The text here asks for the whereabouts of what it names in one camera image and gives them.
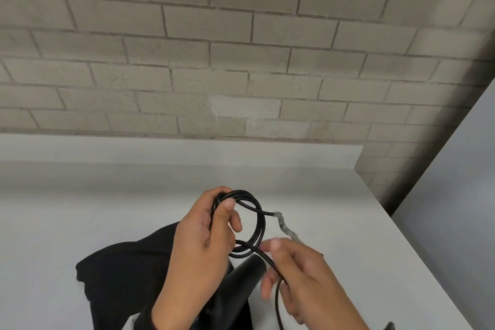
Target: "person's left hand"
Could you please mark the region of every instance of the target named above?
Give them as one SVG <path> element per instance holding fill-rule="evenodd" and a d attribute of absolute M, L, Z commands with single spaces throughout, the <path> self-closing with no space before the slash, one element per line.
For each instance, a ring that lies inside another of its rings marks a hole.
<path fill-rule="evenodd" d="M 241 219 L 232 198 L 220 203 L 213 222 L 210 213 L 214 198 L 231 191 L 207 190 L 177 225 L 167 277 L 152 309 L 157 330 L 189 329 L 225 276 L 236 245 L 232 229 L 242 230 Z"/>

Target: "black fabric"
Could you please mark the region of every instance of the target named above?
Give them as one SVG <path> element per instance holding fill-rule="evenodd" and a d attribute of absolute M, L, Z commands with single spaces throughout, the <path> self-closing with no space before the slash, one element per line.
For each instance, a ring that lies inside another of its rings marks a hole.
<path fill-rule="evenodd" d="M 176 227 L 174 223 L 144 239 L 108 246 L 76 265 L 94 330 L 122 330 L 130 316 L 141 312 L 135 330 L 155 330 L 151 308 L 167 276 Z M 232 328 L 252 330 L 247 302 Z"/>

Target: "power cord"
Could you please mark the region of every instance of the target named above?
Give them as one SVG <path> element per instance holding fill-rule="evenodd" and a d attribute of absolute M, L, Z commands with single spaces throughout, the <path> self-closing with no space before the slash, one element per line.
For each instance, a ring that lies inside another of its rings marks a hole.
<path fill-rule="evenodd" d="M 275 262 L 273 262 L 273 260 L 270 257 L 268 257 L 266 253 L 264 253 L 261 249 L 258 248 L 259 245 L 261 244 L 261 241 L 263 240 L 263 235 L 265 234 L 265 230 L 266 230 L 265 216 L 277 217 L 279 220 L 280 218 L 277 216 L 276 213 L 263 211 L 258 200 L 256 200 L 256 198 L 251 193 L 242 189 L 233 190 L 230 193 L 220 193 L 218 196 L 216 196 L 213 201 L 213 207 L 211 209 L 212 218 L 213 218 L 213 213 L 215 212 L 220 202 L 222 202 L 227 198 L 233 198 L 236 201 L 236 203 L 257 214 L 257 222 L 256 222 L 256 228 L 254 229 L 254 233 L 252 234 L 252 236 L 248 241 L 236 240 L 236 245 L 238 246 L 236 246 L 232 250 L 229 256 L 232 258 L 246 258 L 250 256 L 253 252 L 256 252 L 261 258 L 263 258 L 263 260 L 265 260 L 273 268 L 273 270 L 277 272 L 279 277 L 281 277 L 281 279 L 277 283 L 277 288 L 275 289 L 275 313 L 277 315 L 277 321 L 280 330 L 284 330 L 284 326 L 282 325 L 282 321 L 280 319 L 279 292 L 282 281 L 284 281 L 286 284 L 287 281 L 282 276 L 282 274 L 280 274 L 280 271 L 275 266 Z M 243 201 L 252 203 L 254 207 L 245 204 Z"/>

